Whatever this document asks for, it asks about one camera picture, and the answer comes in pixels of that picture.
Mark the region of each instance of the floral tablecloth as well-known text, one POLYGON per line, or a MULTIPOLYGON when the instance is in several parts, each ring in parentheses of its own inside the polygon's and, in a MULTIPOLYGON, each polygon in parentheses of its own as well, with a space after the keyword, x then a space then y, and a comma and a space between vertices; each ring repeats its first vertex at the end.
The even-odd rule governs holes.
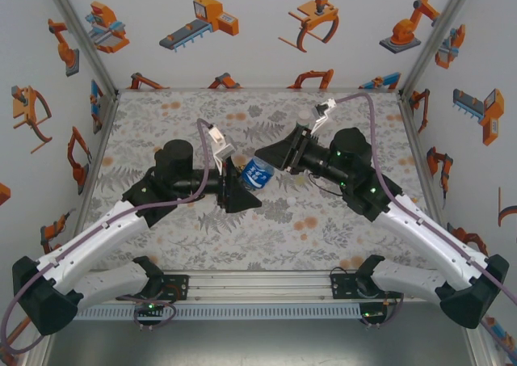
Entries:
MULTIPOLYGON (((154 153, 167 141, 182 138, 195 149, 202 166, 198 117, 214 123, 237 146, 235 164, 245 164, 255 149, 289 134, 298 112, 347 93, 293 90, 190 90, 124 92, 103 155, 86 226, 93 223, 154 164, 154 153)), ((376 106, 382 170, 425 209, 422 188, 395 94, 372 94, 376 106)), ((369 141, 368 105, 354 99, 337 108, 320 134, 328 145, 340 128, 359 128, 369 141)), ((323 179, 326 189, 338 188, 323 179)), ((164 270, 328 270, 358 267, 371 254, 427 267, 401 239, 373 228, 337 196, 315 187, 307 175, 276 171, 257 192, 256 208, 226 214, 214 196, 182 205, 149 232, 126 242, 97 269, 111 269, 138 255, 148 255, 164 270), (296 203, 289 205, 295 198, 296 203)))

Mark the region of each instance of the white wall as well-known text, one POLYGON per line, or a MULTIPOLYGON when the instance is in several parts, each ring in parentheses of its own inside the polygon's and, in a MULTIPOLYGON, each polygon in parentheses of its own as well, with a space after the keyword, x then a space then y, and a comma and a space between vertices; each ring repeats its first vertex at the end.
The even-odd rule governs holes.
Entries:
MULTIPOLYGON (((468 0, 452 25, 466 26, 458 58, 449 69, 433 62, 417 87, 417 91, 431 91, 429 124, 420 134, 423 148, 435 145, 438 152, 454 159, 445 208, 448 220, 455 227, 478 233, 492 255, 500 254, 511 264, 506 285, 513 292, 517 292, 517 216, 504 218, 498 227, 498 187, 502 188, 503 207, 517 204, 516 13, 515 0, 468 0), (496 87, 505 99, 505 112, 499 119, 499 137, 485 146, 482 127, 453 106, 452 92, 457 88, 482 101, 496 87)), ((415 113, 417 126, 421 120, 420 108, 415 113)), ((438 178, 435 189, 441 195, 438 178)), ((489 312, 517 335, 515 306, 503 294, 489 312)))
MULTIPOLYGON (((40 227, 51 225, 72 207, 81 208, 72 168, 67 161, 67 144, 72 125, 83 135, 95 157, 101 133, 93 134, 90 115, 90 81, 94 77, 86 58, 80 53, 79 73, 67 78, 65 63, 57 53, 57 39, 48 31, 47 20, 63 21, 52 0, 0 0, 2 34, 0 34, 0 183, 11 189, 11 198, 0 206, 0 311, 3 313, 13 297, 11 266, 27 255, 43 255, 40 227), (13 119, 11 87, 32 86, 46 99, 52 118, 41 124, 41 132, 53 139, 34 154, 40 141, 24 125, 13 129, 22 118, 13 119)), ((63 32, 71 48, 75 39, 63 32)), ((36 104, 41 119, 43 108, 36 104)), ((81 164, 86 155, 79 146, 74 152, 81 164)), ((66 231, 57 240, 71 238, 78 211, 67 222, 66 231)), ((11 319, 19 322, 21 309, 11 319)))
MULTIPOLYGON (((339 9, 338 30, 328 44, 306 36, 307 53, 277 38, 296 41, 300 22, 288 12, 311 0, 218 0, 239 19, 239 34, 207 34, 176 53, 158 42, 195 18, 193 0, 71 0, 82 18, 90 13, 93 1, 109 6, 126 24, 131 43, 117 53, 99 52, 119 88, 128 87, 137 71, 172 87, 207 87, 224 72, 244 87, 282 87, 305 71, 330 68, 335 70, 330 86, 357 87, 397 71, 406 76, 423 46, 393 54, 379 45, 398 21, 410 17, 414 0, 329 0, 339 9)), ((447 0, 429 2, 442 11, 447 0)), ((90 30, 90 24, 83 22, 90 30)), ((327 30, 317 33, 321 36, 327 30)), ((424 16, 416 36, 425 42, 431 30, 431 21, 424 16)), ((307 86, 318 84, 319 79, 307 81, 307 86)))

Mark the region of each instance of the black mounting plate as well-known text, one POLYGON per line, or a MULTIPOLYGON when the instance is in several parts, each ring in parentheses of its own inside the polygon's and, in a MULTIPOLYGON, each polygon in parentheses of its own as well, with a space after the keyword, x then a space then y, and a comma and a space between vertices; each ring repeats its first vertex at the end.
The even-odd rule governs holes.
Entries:
POLYGON ((379 289, 377 294, 365 296, 361 293, 355 281, 355 273, 333 273, 330 275, 330 283, 332 287, 332 297, 335 300, 384 300, 384 299, 400 299, 402 294, 399 292, 384 292, 379 289))
POLYGON ((187 275, 163 275, 162 294, 158 300, 180 301, 186 300, 188 294, 187 275))

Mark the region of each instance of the robot arm wallpaper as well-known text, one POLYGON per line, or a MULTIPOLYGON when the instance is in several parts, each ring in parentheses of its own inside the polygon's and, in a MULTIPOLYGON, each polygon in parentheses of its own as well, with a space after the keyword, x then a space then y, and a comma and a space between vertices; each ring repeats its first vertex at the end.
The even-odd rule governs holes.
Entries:
MULTIPOLYGON (((5 310, 13 296, 10 267, 16 257, 39 256, 74 235, 74 209, 81 208, 83 196, 67 158, 73 127, 93 158, 101 136, 92 131, 94 72, 85 58, 79 62, 78 43, 53 1, 0 0, 0 10, 9 15, 0 37, 0 309, 5 310)), ((89 160, 75 148, 81 170, 89 160)), ((78 174, 85 184, 89 176, 78 174)), ((15 310, 9 331, 21 312, 15 310)))
POLYGON ((447 1, 71 0, 120 89, 136 72, 164 87, 207 87, 225 73, 241 87, 288 87, 329 69, 328 87, 394 89, 447 1))
MULTIPOLYGON (((515 12, 513 0, 467 0, 451 34, 444 37, 436 62, 429 64, 416 87, 420 92, 430 91, 428 124, 419 139, 423 149, 429 150, 427 162, 437 197, 447 195, 444 213, 453 225, 452 233, 465 242, 480 242, 480 250, 504 254, 510 263, 506 285, 514 291, 517 90, 511 58, 517 34, 509 26, 515 25, 515 12), (447 56, 440 59, 439 54, 444 45, 454 49, 454 42, 460 45, 459 54, 444 66, 447 56)), ((422 117, 421 107, 414 110, 416 127, 422 117)), ((489 314, 515 337, 513 308, 509 300, 499 297, 489 314)))

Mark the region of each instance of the plastic bottle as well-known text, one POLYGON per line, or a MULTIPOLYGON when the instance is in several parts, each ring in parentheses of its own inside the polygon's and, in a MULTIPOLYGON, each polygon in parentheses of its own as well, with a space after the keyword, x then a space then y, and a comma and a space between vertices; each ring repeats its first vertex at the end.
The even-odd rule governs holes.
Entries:
POLYGON ((260 190, 274 174, 275 168, 260 158, 254 157, 242 170, 241 182, 250 191, 260 190))

